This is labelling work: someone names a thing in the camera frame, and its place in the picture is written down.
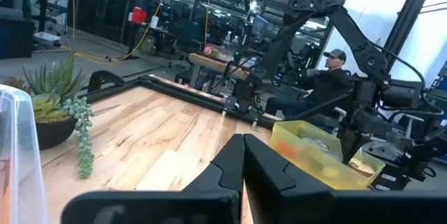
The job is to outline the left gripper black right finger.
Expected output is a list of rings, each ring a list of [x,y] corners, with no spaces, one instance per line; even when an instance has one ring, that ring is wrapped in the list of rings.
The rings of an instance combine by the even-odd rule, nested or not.
[[[443,191],[337,191],[244,135],[244,182],[255,223],[446,224]]]

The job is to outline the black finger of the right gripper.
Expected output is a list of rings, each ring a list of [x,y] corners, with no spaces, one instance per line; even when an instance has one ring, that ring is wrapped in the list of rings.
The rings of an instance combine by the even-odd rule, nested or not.
[[[342,148],[342,162],[347,164],[357,153],[362,144],[362,135],[350,128],[340,132],[340,144]]]

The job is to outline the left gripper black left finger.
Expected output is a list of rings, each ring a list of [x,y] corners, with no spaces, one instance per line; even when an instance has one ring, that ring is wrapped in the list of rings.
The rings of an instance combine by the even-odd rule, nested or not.
[[[233,135],[180,191],[91,191],[73,198],[63,224],[241,222],[244,138]]]

